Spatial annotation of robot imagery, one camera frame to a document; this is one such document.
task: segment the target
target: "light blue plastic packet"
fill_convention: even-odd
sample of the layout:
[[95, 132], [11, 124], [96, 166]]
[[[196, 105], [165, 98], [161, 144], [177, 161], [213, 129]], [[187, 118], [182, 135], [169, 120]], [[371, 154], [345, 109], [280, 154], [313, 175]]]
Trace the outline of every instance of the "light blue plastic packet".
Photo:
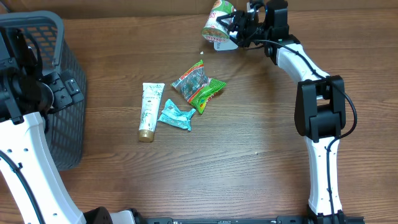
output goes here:
[[180, 111], [172, 100], [168, 99], [158, 121], [191, 131], [191, 117], [196, 109]]

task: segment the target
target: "gold cap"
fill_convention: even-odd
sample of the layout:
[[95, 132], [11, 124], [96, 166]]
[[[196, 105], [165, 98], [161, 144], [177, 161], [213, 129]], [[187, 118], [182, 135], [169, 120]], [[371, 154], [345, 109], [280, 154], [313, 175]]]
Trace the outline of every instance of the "gold cap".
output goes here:
[[151, 142], [154, 140], [154, 132], [149, 130], [139, 130], [138, 140], [142, 142]]

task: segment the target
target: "plastic bin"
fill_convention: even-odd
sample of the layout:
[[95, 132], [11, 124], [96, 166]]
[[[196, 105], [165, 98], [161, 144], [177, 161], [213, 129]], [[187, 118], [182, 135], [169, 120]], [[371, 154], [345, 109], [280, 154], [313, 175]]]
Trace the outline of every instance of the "plastic bin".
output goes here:
[[[43, 75], [69, 73], [86, 98], [86, 75], [63, 39], [64, 27], [59, 16], [48, 11], [2, 14], [0, 26], [15, 27], [30, 33], [40, 46]], [[36, 53], [33, 43], [25, 39]], [[58, 113], [49, 114], [49, 131], [45, 137], [58, 170], [71, 169], [81, 160], [85, 110], [84, 99]]]

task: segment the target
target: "white tube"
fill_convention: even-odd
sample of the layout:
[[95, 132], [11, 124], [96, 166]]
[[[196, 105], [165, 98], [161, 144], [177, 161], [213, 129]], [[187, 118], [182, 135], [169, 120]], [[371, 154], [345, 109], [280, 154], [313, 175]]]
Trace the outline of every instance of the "white tube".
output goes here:
[[151, 142], [154, 140], [157, 114], [162, 99], [164, 83], [143, 83], [141, 121], [138, 140]]

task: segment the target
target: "brown table surface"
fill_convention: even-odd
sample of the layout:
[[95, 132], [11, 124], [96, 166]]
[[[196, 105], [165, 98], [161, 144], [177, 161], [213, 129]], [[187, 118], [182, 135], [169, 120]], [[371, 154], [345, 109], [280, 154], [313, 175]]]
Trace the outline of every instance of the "brown table surface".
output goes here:
[[[262, 218], [304, 215], [308, 152], [294, 126], [296, 86], [261, 50], [217, 53], [203, 16], [68, 20], [65, 38], [88, 79], [84, 155], [61, 172], [78, 208], [137, 208], [145, 217]], [[324, 71], [341, 75], [358, 110], [342, 140], [338, 184], [347, 215], [396, 223], [398, 213], [398, 9], [291, 12], [291, 33]], [[158, 123], [137, 141], [143, 82], [170, 84], [203, 59], [228, 83], [192, 131]], [[347, 105], [347, 125], [352, 115]], [[0, 180], [0, 223], [20, 223]]]

